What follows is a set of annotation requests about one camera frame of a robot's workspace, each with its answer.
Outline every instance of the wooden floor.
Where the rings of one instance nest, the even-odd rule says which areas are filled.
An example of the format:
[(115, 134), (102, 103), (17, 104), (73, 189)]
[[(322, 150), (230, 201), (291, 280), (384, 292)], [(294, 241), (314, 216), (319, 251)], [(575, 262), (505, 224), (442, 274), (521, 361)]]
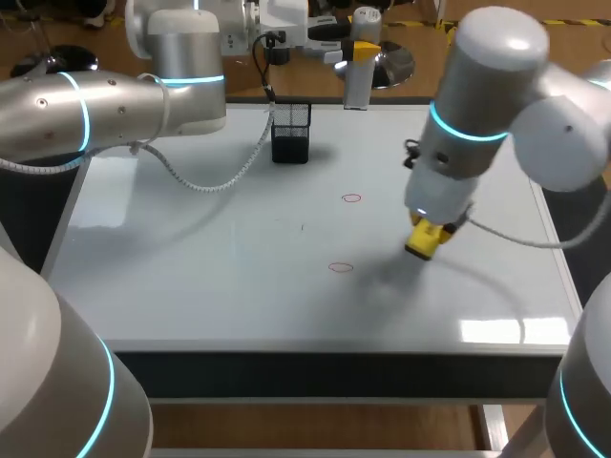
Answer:
[[(448, 0), (448, 19), (460, 19), (492, 0)], [(609, 0), (495, 0), (526, 10), (538, 19), (611, 19)], [(425, 19), (417, 6), (391, 10), (387, 21)], [(593, 63), (611, 58), (611, 27), (548, 26), (551, 58), (579, 73)], [(53, 44), (78, 44), (95, 52), (104, 70), (137, 75), (148, 62), (133, 57), (122, 26), (85, 31), (77, 25), (52, 23), (47, 31)], [(426, 27), (386, 28), (384, 39), (413, 52), (413, 78), (374, 96), (433, 96), (443, 72), (447, 40), (442, 31)], [(11, 66), (34, 51), (32, 38), (0, 31), (0, 79)], [(227, 92), (235, 96), (261, 95), (259, 78), (249, 58), (225, 59)], [(294, 55), (291, 63), (272, 68), (277, 94), (342, 96), (343, 83), (320, 62)], [(513, 432), (531, 406), (506, 406)], [(474, 413), (467, 406), (153, 406), (155, 446), (162, 448), (434, 448), (475, 449), (481, 438)]]

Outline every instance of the robotic arm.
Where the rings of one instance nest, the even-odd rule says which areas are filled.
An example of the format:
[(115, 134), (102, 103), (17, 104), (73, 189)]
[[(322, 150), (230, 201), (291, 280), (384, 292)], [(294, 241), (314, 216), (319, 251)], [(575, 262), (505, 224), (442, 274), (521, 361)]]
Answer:
[[(430, 259), (444, 228), (465, 220), (509, 133), (522, 170), (544, 188), (572, 191), (600, 176), (611, 147), (611, 61), (578, 77), (549, 63), (548, 50), (545, 29), (521, 12), (489, 7), (461, 21), (406, 188), (416, 222), (408, 251)], [(584, 308), (545, 409), (500, 458), (535, 458), (548, 443), (558, 458), (611, 456), (610, 296), (611, 275)]]
[(519, 11), (490, 7), (461, 21), (406, 189), (412, 212), (459, 221), (509, 133), (520, 166), (544, 188), (576, 190), (601, 174), (611, 62), (581, 78), (549, 63), (548, 51), (545, 29)]

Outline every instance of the white table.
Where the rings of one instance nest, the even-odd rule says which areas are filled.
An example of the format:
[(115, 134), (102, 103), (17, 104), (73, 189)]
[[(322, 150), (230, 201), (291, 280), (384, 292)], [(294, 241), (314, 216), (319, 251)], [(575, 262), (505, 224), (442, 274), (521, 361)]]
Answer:
[[(74, 186), (74, 210), (69, 205), (45, 272), (140, 380), (170, 372), (172, 383), (192, 383), (184, 392), (151, 385), (157, 397), (275, 397), (280, 386), (280, 396), (338, 397), (348, 389), (342, 374), (354, 380), (371, 363), (357, 377), (363, 389), (346, 395), (430, 398), (426, 386), (447, 385), (440, 397), (540, 398), (545, 385), (533, 396), (505, 396), (496, 387), (480, 395), (477, 384), (499, 385), (499, 368), (513, 362), (526, 365), (509, 372), (531, 383), (537, 358), (547, 362), (546, 376), (553, 373), (580, 313), (564, 256), (472, 226), (431, 262), (404, 251), (411, 226), (403, 142), (419, 137), (427, 110), (315, 106), (307, 165), (273, 164), (263, 149), (243, 181), (218, 195), (181, 187), (150, 155), (114, 149)], [(218, 133), (155, 144), (188, 179), (220, 184), (245, 162), (265, 120), (261, 106), (234, 105)], [(514, 236), (556, 240), (542, 193), (518, 169), (510, 140), (482, 178), (474, 216)], [(349, 272), (334, 271), (344, 264)], [(216, 362), (205, 376), (189, 372), (206, 355)], [(251, 373), (259, 362), (265, 371), (285, 368), (272, 388), (269, 374)], [(461, 374), (463, 362), (467, 372), (488, 373)], [(415, 373), (401, 372), (405, 364)], [(231, 384), (220, 374), (229, 366), (240, 375)], [(320, 374), (299, 385), (321, 371), (329, 389)]]

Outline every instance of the red circle marking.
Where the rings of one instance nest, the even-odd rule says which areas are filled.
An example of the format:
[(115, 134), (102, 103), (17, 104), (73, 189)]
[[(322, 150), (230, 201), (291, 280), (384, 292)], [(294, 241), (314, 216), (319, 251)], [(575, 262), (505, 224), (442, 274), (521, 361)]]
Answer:
[(361, 196), (358, 194), (346, 194), (342, 196), (342, 200), (347, 203), (356, 203), (361, 201)]
[(334, 262), (333, 264), (328, 265), (328, 269), (338, 274), (346, 274), (347, 272), (352, 272), (354, 270), (354, 266), (352, 264), (348, 264), (347, 262)]

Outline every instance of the cable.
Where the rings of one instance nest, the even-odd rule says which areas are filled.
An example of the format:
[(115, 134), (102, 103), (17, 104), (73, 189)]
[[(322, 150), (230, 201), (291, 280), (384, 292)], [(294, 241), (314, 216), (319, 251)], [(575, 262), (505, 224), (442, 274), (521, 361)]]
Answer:
[(30, 32), (32, 30), (32, 26), (28, 26), (27, 29), (25, 29), (24, 31), (16, 31), (14, 30), (10, 25), (9, 22), (7, 21), (7, 18), (4, 17), (4, 14), (2, 12), (0, 12), (0, 21), (2, 21), (2, 24), (4, 25), (4, 28), (9, 32), (12, 33), (13, 35), (25, 35), (26, 33)]
[(20, 9), (21, 12), (28, 12), (28, 10), (26, 10), (26, 8), (21, 3), (21, 0), (15, 0), (15, 3), (17, 4), (17, 8)]
[(257, 72), (259, 72), (259, 76), (261, 77), (261, 85), (263, 86), (263, 90), (265, 91), (265, 94), (267, 95), (267, 99), (270, 102), (275, 102), (276, 94), (274, 93), (274, 89), (267, 82), (267, 72), (269, 71), (269, 61), (265, 59), (265, 68), (264, 70), (262, 70), (261, 66), (259, 65), (259, 59), (257, 58), (257, 45), (261, 43), (261, 40), (263, 40), (264, 38), (266, 39), (267, 47), (271, 50), (274, 47), (276, 41), (284, 43), (286, 41), (286, 37), (280, 34), (274, 33), (272, 31), (268, 31), (266, 33), (262, 33), (261, 35), (259, 35), (257, 38), (255, 38), (255, 41), (252, 42), (252, 50), (251, 50), (252, 51), (252, 60), (255, 62), (255, 67), (257, 68)]
[(467, 216), (467, 221), (470, 222), (473, 226), (482, 229), (490, 234), (493, 234), (497, 237), (501, 237), (502, 239), (506, 239), (508, 241), (512, 241), (513, 243), (518, 243), (524, 246), (530, 246), (532, 248), (543, 248), (543, 249), (561, 249), (568, 250), (570, 248), (575, 248), (576, 246), (581, 245), (586, 240), (588, 240), (592, 235), (600, 228), (600, 226), (604, 223), (606, 218), (611, 213), (611, 191), (607, 191), (602, 203), (600, 204), (597, 213), (594, 215), (592, 220), (589, 222), (587, 226), (574, 238), (566, 241), (559, 241), (558, 243), (553, 242), (537, 242), (537, 241), (529, 241), (523, 239), (517, 239), (502, 232), (497, 231), (481, 222), (475, 221), (470, 216)]

